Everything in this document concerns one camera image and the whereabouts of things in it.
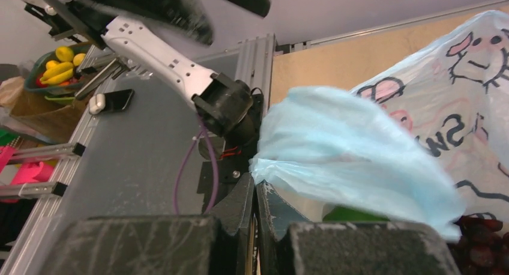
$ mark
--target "robotic arm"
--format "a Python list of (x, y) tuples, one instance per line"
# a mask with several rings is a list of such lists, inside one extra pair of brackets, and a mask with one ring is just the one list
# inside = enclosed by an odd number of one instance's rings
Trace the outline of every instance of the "robotic arm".
[(102, 38), (108, 47), (170, 85), (203, 118), (209, 131), (239, 145), (255, 135), (246, 116), (253, 99), (244, 82), (189, 60), (139, 21), (118, 16), (106, 29)]

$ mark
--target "plastic bag with drawing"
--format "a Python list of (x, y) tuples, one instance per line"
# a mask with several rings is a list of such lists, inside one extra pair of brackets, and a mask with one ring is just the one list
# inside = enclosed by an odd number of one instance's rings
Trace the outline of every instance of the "plastic bag with drawing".
[[(450, 230), (437, 224), (463, 212), (447, 179), (434, 168), (423, 169), (423, 162), (435, 158), (466, 202), (463, 214), (509, 222), (508, 58), (509, 16), (488, 11), (351, 91), (377, 103), (401, 126), (398, 130), (428, 153), (424, 159), (396, 156), (393, 152), (407, 140), (392, 133), (383, 117), (359, 112), (358, 102), (345, 104), (348, 98), (332, 96), (330, 89), (321, 94), (310, 93), (316, 88), (307, 89), (308, 94), (293, 89), (264, 118), (253, 176), (257, 183), (267, 180), (308, 198), (389, 217), (404, 216), (394, 216), (401, 210), (381, 207), (381, 202), (392, 201), (394, 208), (407, 211), (405, 204), (412, 202), (422, 216), (406, 214), (407, 219), (428, 223), (447, 236)], [(380, 162), (388, 169), (373, 167)], [(383, 186), (380, 180), (389, 177), (384, 172), (402, 180)], [(394, 176), (403, 174), (407, 180)], [(385, 198), (367, 194), (359, 183), (378, 188)], [(395, 193), (384, 193), (388, 190)], [(395, 194), (409, 201), (398, 202)]]

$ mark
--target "fruit basket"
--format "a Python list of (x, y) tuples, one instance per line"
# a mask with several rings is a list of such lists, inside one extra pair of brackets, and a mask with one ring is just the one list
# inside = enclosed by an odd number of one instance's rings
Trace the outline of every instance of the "fruit basket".
[[(75, 54), (78, 53), (86, 53), (90, 48), (90, 44), (76, 44), (73, 46), (69, 46)], [(81, 89), (84, 82), (80, 80), (77, 83), (67, 85), (67, 86), (47, 86), (45, 88), (41, 88), (36, 84), (36, 80), (38, 77), (46, 71), (46, 63), (51, 60), (57, 60), (55, 52), (49, 52), (43, 55), (37, 62), (35, 62), (34, 68), (30, 72), (30, 75), (25, 80), (25, 90), (29, 92), (42, 93), (44, 95), (65, 95), (72, 94), (77, 90)]]

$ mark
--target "wooden board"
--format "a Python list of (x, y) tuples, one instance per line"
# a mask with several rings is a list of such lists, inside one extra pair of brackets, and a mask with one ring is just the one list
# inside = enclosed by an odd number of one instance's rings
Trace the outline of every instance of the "wooden board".
[[(509, 6), (498, 8), (509, 13)], [(365, 35), (274, 58), (270, 103), (282, 101), (296, 86), (351, 89), (426, 47), (476, 13), (394, 31)]]

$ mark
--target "banana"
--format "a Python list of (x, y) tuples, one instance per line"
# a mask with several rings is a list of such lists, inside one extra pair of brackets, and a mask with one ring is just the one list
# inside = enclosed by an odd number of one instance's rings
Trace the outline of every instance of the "banana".
[(73, 69), (70, 69), (70, 70), (67, 70), (61, 74), (53, 76), (49, 79), (41, 80), (41, 84), (43, 84), (43, 85), (57, 85), (62, 82), (65, 82), (73, 77), (73, 75), (74, 75), (73, 71), (74, 71)]
[(72, 62), (64, 62), (60, 63), (53, 68), (49, 68), (46, 72), (44, 72), (43, 77), (41, 78), (41, 82), (44, 80), (48, 80), (51, 77), (55, 77), (58, 74), (62, 74), (63, 72), (72, 70), (74, 65)]

